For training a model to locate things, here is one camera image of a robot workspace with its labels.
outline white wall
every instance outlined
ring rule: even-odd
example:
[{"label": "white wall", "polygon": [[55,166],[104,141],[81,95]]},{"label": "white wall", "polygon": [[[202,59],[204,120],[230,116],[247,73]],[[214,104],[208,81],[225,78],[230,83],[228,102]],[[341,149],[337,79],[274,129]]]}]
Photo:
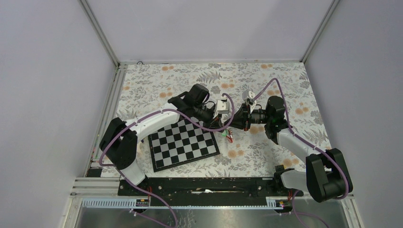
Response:
[{"label": "white wall", "polygon": [[89,0],[120,61],[298,60],[332,0]]},{"label": "white wall", "polygon": [[403,2],[341,1],[306,67],[366,228],[401,227]]},{"label": "white wall", "polygon": [[114,67],[75,0],[2,0],[0,31],[0,227],[55,228]]}]

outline flower pattern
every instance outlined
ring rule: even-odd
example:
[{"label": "flower pattern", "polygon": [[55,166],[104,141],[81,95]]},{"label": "flower pattern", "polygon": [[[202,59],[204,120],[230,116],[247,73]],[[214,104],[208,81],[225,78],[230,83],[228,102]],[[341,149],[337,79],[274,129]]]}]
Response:
[{"label": "flower pattern", "polygon": [[[242,92],[252,90],[257,94],[273,77],[278,78],[285,93],[294,129],[316,145],[329,148],[329,139],[302,63],[129,65],[116,116],[128,120],[154,111],[196,83],[209,89],[212,101],[219,99],[222,93],[228,93],[237,111],[243,102]],[[267,99],[279,94],[277,84],[271,84],[258,99],[258,104],[265,108]],[[272,176],[274,167],[280,164],[305,170],[298,157],[267,139],[262,126],[253,125],[248,132],[231,130],[233,143],[221,133],[214,133],[220,155],[155,173],[145,138],[144,143],[138,145],[137,162],[148,177],[267,177]],[[103,169],[102,177],[117,176],[113,167]]]}]

